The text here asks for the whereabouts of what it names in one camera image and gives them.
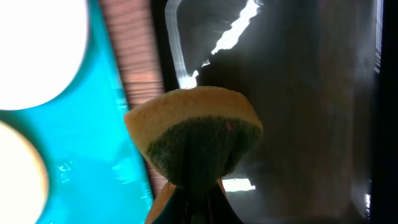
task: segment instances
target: white plate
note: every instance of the white plate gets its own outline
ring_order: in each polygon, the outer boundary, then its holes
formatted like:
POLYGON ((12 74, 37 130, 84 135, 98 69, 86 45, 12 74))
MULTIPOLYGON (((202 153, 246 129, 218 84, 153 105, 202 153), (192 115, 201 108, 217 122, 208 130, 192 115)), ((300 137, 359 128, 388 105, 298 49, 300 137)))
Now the white plate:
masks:
POLYGON ((0 121, 0 223, 35 223, 49 193, 43 160, 33 145, 0 121))
POLYGON ((59 95, 75 77, 87 40, 84 0, 0 1, 0 110, 59 95))

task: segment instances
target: blue tray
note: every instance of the blue tray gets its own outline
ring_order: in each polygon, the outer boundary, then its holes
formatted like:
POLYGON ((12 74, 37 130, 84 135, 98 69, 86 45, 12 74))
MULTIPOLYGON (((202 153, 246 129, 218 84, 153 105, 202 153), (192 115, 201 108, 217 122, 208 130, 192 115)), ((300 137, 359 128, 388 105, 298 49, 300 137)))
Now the blue tray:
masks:
POLYGON ((149 181, 123 123, 128 108, 100 6, 89 6, 90 40, 74 81, 44 105, 0 111, 0 120, 47 166, 50 195, 38 223, 144 223, 149 181))

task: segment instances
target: woven placemat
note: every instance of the woven placemat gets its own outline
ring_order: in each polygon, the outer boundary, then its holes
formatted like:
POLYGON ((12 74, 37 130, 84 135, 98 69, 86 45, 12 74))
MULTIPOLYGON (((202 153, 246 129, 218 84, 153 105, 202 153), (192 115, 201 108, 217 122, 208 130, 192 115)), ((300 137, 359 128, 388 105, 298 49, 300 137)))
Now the woven placemat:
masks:
MULTIPOLYGON (((163 91, 149 0, 101 0, 106 26, 130 108, 163 91)), ((166 179, 148 166, 154 196, 166 179)))

